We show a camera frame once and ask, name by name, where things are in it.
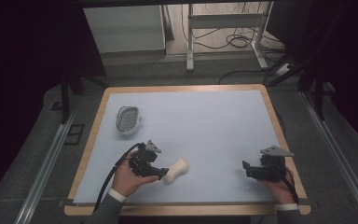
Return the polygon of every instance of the bone-shaped object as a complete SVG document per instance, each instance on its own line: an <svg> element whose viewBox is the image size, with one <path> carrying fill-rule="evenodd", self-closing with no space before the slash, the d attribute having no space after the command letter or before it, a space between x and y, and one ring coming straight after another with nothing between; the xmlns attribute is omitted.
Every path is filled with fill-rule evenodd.
<svg viewBox="0 0 358 224"><path fill-rule="evenodd" d="M170 166L170 170L168 173L163 177L166 183L170 184L173 180L179 176L187 172L189 164L184 159L179 159L176 163Z"/></svg>

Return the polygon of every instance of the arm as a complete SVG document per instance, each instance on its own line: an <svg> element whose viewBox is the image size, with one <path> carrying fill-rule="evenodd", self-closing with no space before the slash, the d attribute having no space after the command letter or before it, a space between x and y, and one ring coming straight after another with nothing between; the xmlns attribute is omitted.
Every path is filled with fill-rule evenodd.
<svg viewBox="0 0 358 224"><path fill-rule="evenodd" d="M158 180L156 175L140 177L134 174L130 169L129 161L124 160L115 172L113 184L108 194L104 197L98 209L85 223L117 224L119 213L126 199L143 184L152 183L156 180Z"/></svg>
<svg viewBox="0 0 358 224"><path fill-rule="evenodd" d="M292 186L295 181L293 180L293 172L286 172L286 179L289 181ZM258 180L261 183L265 184L272 196L275 199L276 205L275 209L277 210L278 223L280 224L301 224L303 223L301 214L298 210L298 205L295 203L295 200L292 194L289 191L289 188L283 183L283 181L270 182L267 180Z"/></svg>

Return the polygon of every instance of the shirt cuff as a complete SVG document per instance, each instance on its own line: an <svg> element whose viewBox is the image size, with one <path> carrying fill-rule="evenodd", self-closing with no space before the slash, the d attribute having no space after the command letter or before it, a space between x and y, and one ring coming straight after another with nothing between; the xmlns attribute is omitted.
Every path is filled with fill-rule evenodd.
<svg viewBox="0 0 358 224"><path fill-rule="evenodd" d="M275 204L275 209L277 211L298 210L298 204L296 203Z"/></svg>
<svg viewBox="0 0 358 224"><path fill-rule="evenodd" d="M113 190L112 188L109 189L108 194L110 196L112 196L113 198L115 198L116 200L118 200L121 203L124 203L127 199L127 197L124 197L123 195L121 195L120 193L118 193L117 191Z"/></svg>

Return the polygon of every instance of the gray carpet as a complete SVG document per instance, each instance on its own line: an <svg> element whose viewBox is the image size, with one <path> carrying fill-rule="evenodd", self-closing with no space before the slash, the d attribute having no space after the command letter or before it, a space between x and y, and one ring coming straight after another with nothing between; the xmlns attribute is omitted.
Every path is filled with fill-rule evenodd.
<svg viewBox="0 0 358 224"><path fill-rule="evenodd" d="M163 59L158 62L133 61L114 65L109 65L109 60L104 59L108 77L102 77L101 80L114 87L209 85L217 84L218 79L227 72L258 70L252 54L238 55L235 58L199 57L193 73L186 72L183 58ZM259 72L236 73L225 77L221 83L262 83L263 78L264 73ZM296 167L310 199L312 212L304 216L305 223L358 223L358 203L337 168L304 100L296 90L297 79L298 77L292 77L274 88L268 88L268 93L282 119L286 141L296 154ZM81 128L83 133L80 139L77 139L76 135L66 137L66 144L62 147L31 223L80 223L85 219L66 216L62 205L72 186L103 96L101 87L86 79L82 81L86 86L85 93L81 96L71 95L71 100L73 102L75 98L80 99L73 126L74 133ZM326 122L355 173L358 174L358 134L340 116L329 98L324 98ZM61 93L58 87L46 93L44 107L33 131L0 183L0 223L13 223L21 209L60 125L61 111L51 110L54 104L60 101ZM245 220L244 217L226 217L218 219L218 222L244 223ZM205 223L216 222L210 218ZM252 217L252 223L276 223L276 217Z"/></svg>

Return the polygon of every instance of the table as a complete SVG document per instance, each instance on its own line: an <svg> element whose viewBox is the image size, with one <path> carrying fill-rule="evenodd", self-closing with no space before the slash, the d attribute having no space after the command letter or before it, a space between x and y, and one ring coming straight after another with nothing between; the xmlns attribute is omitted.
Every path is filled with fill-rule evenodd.
<svg viewBox="0 0 358 224"><path fill-rule="evenodd" d="M106 109L110 94L115 93L140 93L140 92L180 92L180 91L260 91L266 105L270 121L282 148L288 150L283 137L279 121L274 113L268 93L262 85L227 85L227 86L166 86L166 87L124 87L108 88L101 101L96 118L94 120L88 143L86 144L81 162L79 164L73 186L68 195L68 200L75 198L80 181L85 174L87 164L93 146L96 141L97 132L101 126L101 120ZM307 200L306 192L302 186L296 166L292 158L286 158L286 165L294 172L296 190L302 201ZM300 212L306 215L310 212L310 206L300 203ZM85 216L92 213L93 206L66 205L65 214L68 216ZM226 203L226 204L191 204L191 205L132 205L124 206L122 216L250 216L250 215L273 215L275 214L272 203Z"/></svg>

